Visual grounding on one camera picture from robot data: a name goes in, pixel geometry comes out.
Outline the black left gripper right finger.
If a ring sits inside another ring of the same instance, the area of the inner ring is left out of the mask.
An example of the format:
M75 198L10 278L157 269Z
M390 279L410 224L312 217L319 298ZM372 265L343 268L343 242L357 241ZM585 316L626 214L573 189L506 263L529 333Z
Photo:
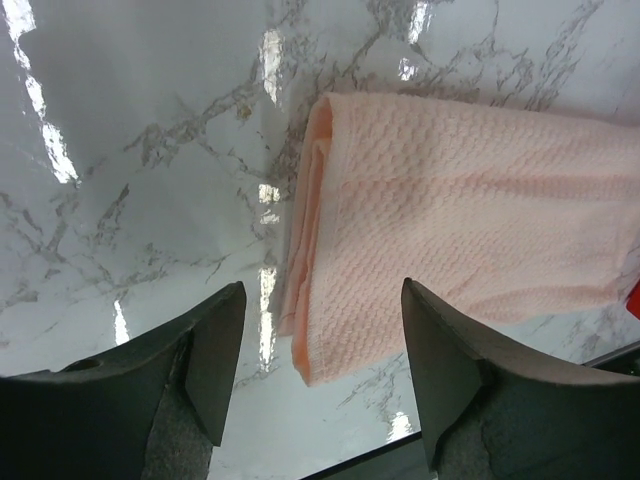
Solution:
M567 362L401 294L428 467L442 479L635 479L639 380Z

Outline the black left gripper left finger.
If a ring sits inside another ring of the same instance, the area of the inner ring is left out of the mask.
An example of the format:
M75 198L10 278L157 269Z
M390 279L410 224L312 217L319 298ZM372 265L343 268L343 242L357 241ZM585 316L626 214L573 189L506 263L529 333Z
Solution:
M244 330L235 282L124 344L1 381L5 479L204 479Z

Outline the pink waffle towel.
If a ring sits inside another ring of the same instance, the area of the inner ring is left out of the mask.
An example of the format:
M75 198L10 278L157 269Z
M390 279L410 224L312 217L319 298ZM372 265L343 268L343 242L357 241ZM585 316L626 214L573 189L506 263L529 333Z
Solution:
M411 277L486 324L616 302L639 234L639 130L391 93L310 110L281 328L303 381L404 347Z

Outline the red plastic tray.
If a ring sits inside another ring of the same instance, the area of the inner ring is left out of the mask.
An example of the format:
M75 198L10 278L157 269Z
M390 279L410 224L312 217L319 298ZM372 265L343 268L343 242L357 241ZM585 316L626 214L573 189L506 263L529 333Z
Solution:
M626 310L636 319L640 319L640 282L631 290L627 302Z

